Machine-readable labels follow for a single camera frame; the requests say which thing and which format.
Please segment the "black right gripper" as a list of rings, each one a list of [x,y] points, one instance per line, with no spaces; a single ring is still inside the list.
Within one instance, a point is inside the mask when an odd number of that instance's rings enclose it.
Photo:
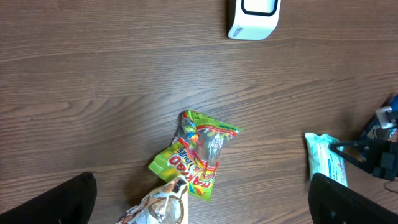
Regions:
[[[331,143],[330,151],[345,161],[372,174],[374,177],[395,180],[397,177],[397,143],[377,140],[376,147],[371,141],[341,141]]]

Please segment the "brown clear snack bag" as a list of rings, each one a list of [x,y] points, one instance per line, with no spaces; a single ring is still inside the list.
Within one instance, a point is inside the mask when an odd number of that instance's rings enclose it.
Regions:
[[[177,176],[152,190],[116,224],[188,224],[188,187],[185,177]]]

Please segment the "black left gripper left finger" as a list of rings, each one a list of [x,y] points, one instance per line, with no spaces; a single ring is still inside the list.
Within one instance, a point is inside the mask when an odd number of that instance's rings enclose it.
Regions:
[[[83,172],[1,214],[1,224],[87,224],[97,196],[96,179]]]

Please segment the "green Haribo gummy bag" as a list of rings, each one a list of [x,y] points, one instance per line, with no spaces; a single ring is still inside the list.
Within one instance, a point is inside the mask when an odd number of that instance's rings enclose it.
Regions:
[[[222,148],[241,128],[193,110],[181,113],[170,146],[155,156],[149,169],[166,182],[182,175],[190,194],[211,200]]]

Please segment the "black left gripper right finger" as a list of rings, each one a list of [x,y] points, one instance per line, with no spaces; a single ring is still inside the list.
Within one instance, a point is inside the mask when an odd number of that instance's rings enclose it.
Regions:
[[[397,214],[366,197],[316,173],[308,191],[314,224],[397,224]]]

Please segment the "teal snack packet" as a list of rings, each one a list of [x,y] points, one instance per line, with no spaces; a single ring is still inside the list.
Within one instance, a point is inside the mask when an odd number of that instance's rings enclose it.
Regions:
[[[312,179],[314,174],[320,173],[347,187],[344,159],[330,150],[331,144],[340,141],[328,134],[317,135],[315,133],[305,133],[305,140],[310,178]]]

